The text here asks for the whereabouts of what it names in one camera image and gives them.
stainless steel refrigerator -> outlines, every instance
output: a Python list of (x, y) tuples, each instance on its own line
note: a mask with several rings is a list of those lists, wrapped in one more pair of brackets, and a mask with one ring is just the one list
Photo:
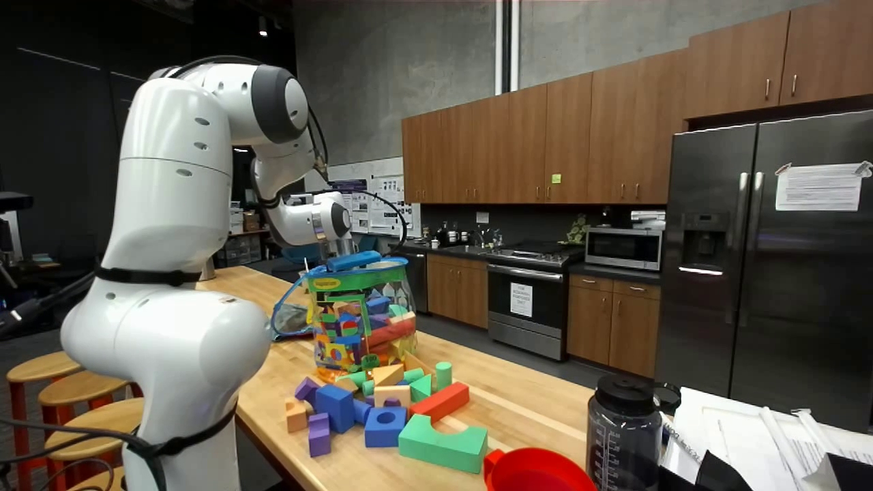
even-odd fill
[(873, 425), (873, 111), (673, 137), (658, 378)]

red toy block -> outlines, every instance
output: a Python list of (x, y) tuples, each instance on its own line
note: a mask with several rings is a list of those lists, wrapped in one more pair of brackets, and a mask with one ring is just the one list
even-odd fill
[(434, 393), (430, 397), (412, 404), (408, 414), (428, 414), (435, 423), (443, 414), (460, 410), (464, 404), (469, 404), (469, 388), (460, 382), (453, 382), (450, 388)]

white robot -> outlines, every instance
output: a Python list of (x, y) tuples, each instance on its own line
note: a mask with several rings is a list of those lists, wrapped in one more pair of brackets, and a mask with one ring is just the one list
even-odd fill
[(190, 287), (225, 239), (232, 145), (255, 153), (255, 190), (284, 242), (347, 234), (337, 197), (284, 198), (284, 187), (310, 168), (293, 148), (304, 122), (299, 84), (276, 66), (169, 69), (134, 97), (107, 256), (60, 333), (83, 367), (141, 388), (135, 436), (150, 444), (198, 436), (152, 460), (124, 447), (131, 491), (239, 487), (232, 411), (237, 388), (267, 354), (267, 320), (247, 299)]

toy block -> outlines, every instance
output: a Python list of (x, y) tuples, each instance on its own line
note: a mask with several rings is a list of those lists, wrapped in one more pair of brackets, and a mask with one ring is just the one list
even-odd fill
[(308, 402), (297, 402), (297, 397), (293, 397), (293, 404), (291, 404), (291, 407), (285, 404), (285, 410), (284, 410), (284, 427), (285, 427), (288, 434), (304, 430), (308, 414), (310, 414)]
[(439, 434), (430, 417), (412, 414), (397, 440), (400, 455), (476, 474), (487, 447), (487, 430), (469, 425), (460, 434)]
[(453, 382), (453, 362), (435, 362), (435, 384), (434, 393), (443, 391)]
[(371, 382), (373, 384), (397, 384), (403, 378), (403, 365), (379, 365), (371, 367)]
[(412, 404), (408, 411), (428, 414), (435, 423), (443, 414), (460, 410), (464, 404), (469, 404), (469, 388), (460, 382), (453, 382), (450, 388), (434, 393), (430, 397)]
[(319, 388), (314, 407), (330, 417), (330, 427), (337, 434), (347, 434), (355, 425), (355, 397), (341, 388)]
[(330, 453), (330, 417), (323, 411), (308, 417), (308, 455)]
[(297, 397), (297, 402), (314, 402), (314, 396), (315, 396), (319, 388), (321, 388), (321, 384), (319, 384), (315, 378), (304, 376), (304, 378), (293, 388), (293, 397)]
[(358, 393), (358, 384), (352, 378), (347, 378), (347, 376), (330, 378), (326, 384), (341, 388), (347, 393)]
[(355, 397), (355, 425), (366, 425), (366, 417), (371, 414), (373, 404)]
[(424, 402), (434, 396), (434, 378), (430, 376), (412, 378), (408, 391), (412, 391), (412, 402)]
[(383, 407), (386, 397), (394, 397), (400, 402), (400, 407), (408, 407), (408, 384), (373, 388), (373, 407)]
[(412, 384), (415, 378), (424, 376), (422, 367), (412, 367), (412, 372), (403, 372), (403, 382)]
[(363, 444), (366, 447), (394, 447), (397, 440), (400, 440), (403, 425), (405, 425), (405, 410), (403, 407), (375, 407), (366, 417)]

clear plastic container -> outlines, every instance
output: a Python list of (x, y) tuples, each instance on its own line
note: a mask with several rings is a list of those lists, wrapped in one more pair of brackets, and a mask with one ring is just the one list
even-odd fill
[(588, 397), (587, 455), (596, 491), (658, 487), (659, 411), (654, 388), (602, 376)]

